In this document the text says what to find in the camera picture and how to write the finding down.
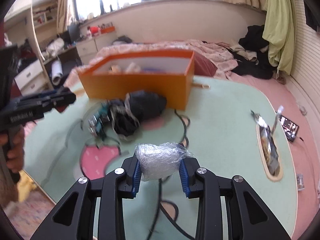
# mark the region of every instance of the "white roll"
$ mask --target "white roll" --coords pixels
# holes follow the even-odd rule
[[[51,74],[52,74],[52,84],[55,86],[60,84],[62,78],[62,66],[59,60],[56,60],[52,63],[51,66]]]

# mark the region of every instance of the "finger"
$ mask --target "finger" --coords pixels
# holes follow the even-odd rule
[[[12,170],[12,172],[17,173],[23,168],[23,158],[15,158],[7,161],[7,167]]]
[[[22,142],[22,140],[24,140],[24,128],[23,128],[23,126],[21,126],[19,132],[15,135],[15,137],[13,139],[13,143],[14,144],[18,144],[18,143]]]
[[[8,159],[22,158],[24,156],[23,144],[20,143],[16,145],[12,150],[7,154]]]
[[[0,134],[0,145],[5,145],[8,142],[8,136],[6,134]]]

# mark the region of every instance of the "pink mat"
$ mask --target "pink mat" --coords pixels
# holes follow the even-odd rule
[[[317,187],[320,173],[320,163],[316,144],[307,119],[301,114],[294,96],[286,86],[279,84],[275,79],[261,80],[252,76],[239,76],[232,73],[234,82],[244,83],[255,87],[264,93],[274,109],[284,106],[283,115],[300,126],[293,143],[289,143],[293,157],[294,167],[297,174],[302,173],[305,189],[298,192],[298,215],[293,240],[298,239],[309,226],[310,222],[319,209]]]

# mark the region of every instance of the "metal bolt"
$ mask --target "metal bolt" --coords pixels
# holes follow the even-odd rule
[[[115,174],[122,174],[122,173],[124,173],[124,169],[122,169],[122,168],[117,168],[117,169],[115,169]]]
[[[235,182],[242,182],[243,181],[243,178],[241,177],[241,176],[239,176],[239,175],[236,175],[235,177],[234,177],[234,180],[235,180]]]
[[[78,179],[78,182],[79,182],[80,184],[87,183],[87,182],[88,182],[88,178],[86,178],[86,177],[81,177],[80,179]]]
[[[207,169],[201,167],[201,168],[197,169],[197,172],[198,172],[199,174],[205,174],[205,173],[207,173]]]

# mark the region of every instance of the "clear plastic wrap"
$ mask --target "clear plastic wrap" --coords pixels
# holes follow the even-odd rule
[[[161,179],[176,173],[180,161],[194,157],[185,147],[178,143],[138,144],[135,153],[140,162],[142,180]]]

